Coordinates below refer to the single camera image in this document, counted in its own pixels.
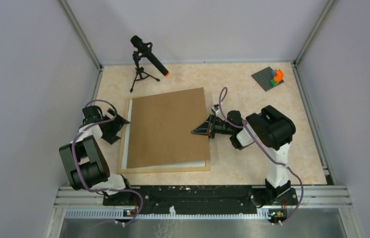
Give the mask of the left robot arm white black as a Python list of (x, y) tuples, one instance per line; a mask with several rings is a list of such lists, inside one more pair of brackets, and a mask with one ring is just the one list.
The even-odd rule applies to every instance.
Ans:
[(117, 114), (116, 108), (104, 114), (99, 106), (82, 109), (83, 120), (77, 136), (59, 148), (59, 154), (70, 186), (74, 190), (101, 190), (114, 195), (122, 205), (133, 200), (133, 191), (123, 175), (110, 172), (107, 161), (98, 145), (102, 139), (109, 145), (120, 140), (117, 133), (130, 122)]

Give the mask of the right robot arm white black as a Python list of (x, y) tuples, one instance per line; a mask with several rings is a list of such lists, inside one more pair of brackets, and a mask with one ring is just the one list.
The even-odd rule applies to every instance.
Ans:
[(270, 161), (265, 179), (265, 198), (271, 204), (279, 204), (291, 187), (286, 165), (290, 143), (296, 132), (293, 121), (271, 105), (245, 119), (237, 110), (229, 111), (226, 119), (221, 119), (217, 115), (219, 105), (214, 105), (211, 110), (212, 114), (191, 133), (210, 139), (216, 134), (230, 135), (231, 144), (238, 150), (261, 142), (261, 148)]

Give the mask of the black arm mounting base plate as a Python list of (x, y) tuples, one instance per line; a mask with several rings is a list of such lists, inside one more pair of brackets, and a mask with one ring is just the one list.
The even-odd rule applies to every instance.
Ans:
[(288, 208), (298, 204), (294, 188), (273, 197), (265, 186), (252, 185), (143, 185), (133, 192), (105, 195), (104, 206), (131, 206), (141, 215), (166, 214), (174, 208), (179, 215), (255, 214), (272, 206)]

